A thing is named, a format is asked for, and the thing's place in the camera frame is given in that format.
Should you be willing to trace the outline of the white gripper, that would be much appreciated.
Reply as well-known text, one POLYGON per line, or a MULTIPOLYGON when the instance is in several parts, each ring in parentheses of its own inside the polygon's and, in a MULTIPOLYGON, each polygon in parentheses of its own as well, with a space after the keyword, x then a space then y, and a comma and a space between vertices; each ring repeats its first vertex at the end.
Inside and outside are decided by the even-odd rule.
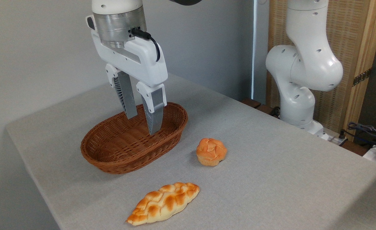
POLYGON ((167 105, 165 86, 168 78, 163 52, 157 59, 155 45, 151 41, 135 38, 124 43, 124 48, 109 48, 102 44, 96 31, 91 31, 98 54, 108 64, 106 73, 121 102, 128 119, 138 115, 130 76, 140 82, 137 90, 141 95, 150 135, 161 129, 163 109, 167 105))

